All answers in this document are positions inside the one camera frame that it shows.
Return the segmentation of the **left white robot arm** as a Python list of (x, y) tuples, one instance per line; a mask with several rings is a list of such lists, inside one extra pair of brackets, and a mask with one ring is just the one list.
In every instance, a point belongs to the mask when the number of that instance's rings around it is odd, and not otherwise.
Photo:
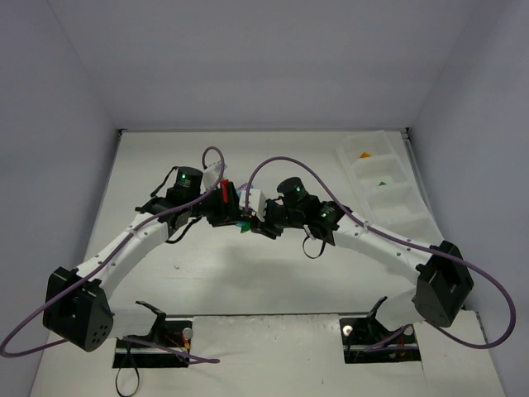
[(164, 333), (165, 312), (145, 301), (132, 310), (114, 309), (117, 286), (154, 249), (177, 244), (197, 222), (230, 224), (239, 197), (223, 178), (220, 161), (204, 170), (175, 167), (176, 178), (165, 195), (154, 191), (136, 208), (130, 225), (97, 255), (72, 270), (55, 270), (48, 280), (43, 324), (86, 352), (108, 338), (139, 337), (157, 342)]

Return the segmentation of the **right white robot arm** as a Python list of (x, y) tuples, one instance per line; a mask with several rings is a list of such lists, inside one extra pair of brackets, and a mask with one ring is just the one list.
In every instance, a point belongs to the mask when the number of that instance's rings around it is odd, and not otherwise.
[(380, 298), (369, 312), (369, 323), (384, 331), (418, 322), (452, 325), (474, 287), (457, 246), (447, 241), (429, 246), (371, 226), (337, 200), (321, 201), (309, 194), (297, 177), (286, 179), (277, 190), (279, 201), (257, 189), (241, 197), (243, 213), (257, 217), (261, 232), (277, 237), (285, 228), (304, 230), (307, 237), (367, 256), (412, 284), (400, 294)]

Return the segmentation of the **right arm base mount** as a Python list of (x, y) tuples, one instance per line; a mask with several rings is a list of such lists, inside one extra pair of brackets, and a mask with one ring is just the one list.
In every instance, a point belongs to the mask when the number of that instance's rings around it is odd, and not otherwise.
[(388, 298), (379, 299), (364, 317), (339, 319), (345, 364), (397, 364), (422, 360), (412, 326), (389, 331), (377, 319)]

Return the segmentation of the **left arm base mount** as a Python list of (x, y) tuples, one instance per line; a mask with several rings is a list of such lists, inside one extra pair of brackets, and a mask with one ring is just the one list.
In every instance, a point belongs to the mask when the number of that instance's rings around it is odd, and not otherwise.
[[(145, 301), (136, 304), (149, 309), (156, 319), (146, 335), (131, 335), (133, 338), (169, 347), (180, 352), (190, 353), (190, 337), (183, 331), (193, 330), (193, 321), (189, 319), (171, 319), (167, 314)], [(172, 353), (141, 345), (137, 342), (117, 340), (112, 367), (114, 369), (165, 369), (188, 368), (190, 359)]]

